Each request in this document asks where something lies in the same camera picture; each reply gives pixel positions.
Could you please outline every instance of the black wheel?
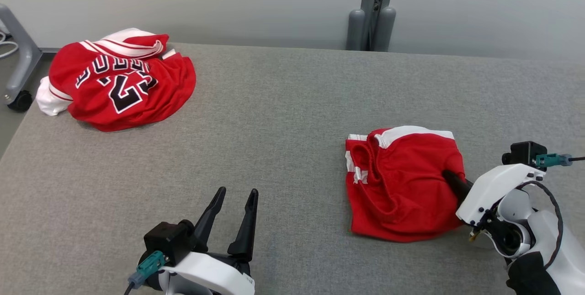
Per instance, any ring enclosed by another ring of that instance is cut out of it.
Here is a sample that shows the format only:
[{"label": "black wheel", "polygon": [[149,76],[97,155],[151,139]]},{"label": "black wheel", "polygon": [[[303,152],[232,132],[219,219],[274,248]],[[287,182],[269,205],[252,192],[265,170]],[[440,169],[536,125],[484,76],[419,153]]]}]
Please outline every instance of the black wheel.
[{"label": "black wheel", "polygon": [[21,91],[16,96],[14,102],[8,105],[8,108],[18,112],[26,112],[29,110],[29,107],[31,107],[32,103],[33,97],[31,93],[29,93],[29,91]]}]

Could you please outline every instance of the gray fabric tabletop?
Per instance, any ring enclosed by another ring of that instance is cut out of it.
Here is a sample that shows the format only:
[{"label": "gray fabric tabletop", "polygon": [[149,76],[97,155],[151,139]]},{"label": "gray fabric tabletop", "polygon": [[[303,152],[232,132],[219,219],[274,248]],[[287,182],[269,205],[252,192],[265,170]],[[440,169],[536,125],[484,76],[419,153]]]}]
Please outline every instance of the gray fabric tabletop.
[{"label": "gray fabric tabletop", "polygon": [[[470,180],[517,141],[585,155],[583,65],[175,48],[192,58],[197,86],[163,122],[102,133],[66,112],[27,113],[0,161],[0,294],[121,294],[144,234],[161,221],[196,222],[220,186],[214,252],[227,250],[259,190],[259,295],[513,294],[504,260],[470,245],[466,227],[416,243],[351,234],[345,138],[404,124],[451,130]],[[545,178],[581,243],[583,179],[577,162]]]}]

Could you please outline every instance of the gray floor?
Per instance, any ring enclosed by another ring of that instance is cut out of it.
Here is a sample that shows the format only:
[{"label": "gray floor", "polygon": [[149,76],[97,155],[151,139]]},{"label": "gray floor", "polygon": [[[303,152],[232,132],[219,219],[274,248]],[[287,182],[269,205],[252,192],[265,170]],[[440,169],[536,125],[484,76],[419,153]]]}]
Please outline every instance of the gray floor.
[{"label": "gray floor", "polygon": [[[0,48],[0,54],[4,51],[8,51],[12,46],[5,46]],[[48,74],[48,68],[51,64],[51,55],[43,56],[41,61],[38,63],[35,72],[33,72],[29,82],[25,86],[25,89],[30,91],[33,95],[36,93],[38,87],[38,81],[46,74]],[[4,86],[10,78],[16,64],[18,62],[19,53],[16,52],[9,57],[0,59],[0,92],[4,91]],[[4,154],[6,147],[10,143],[12,136],[21,124],[24,113],[14,112],[8,109],[6,105],[0,105],[0,157]]]}]

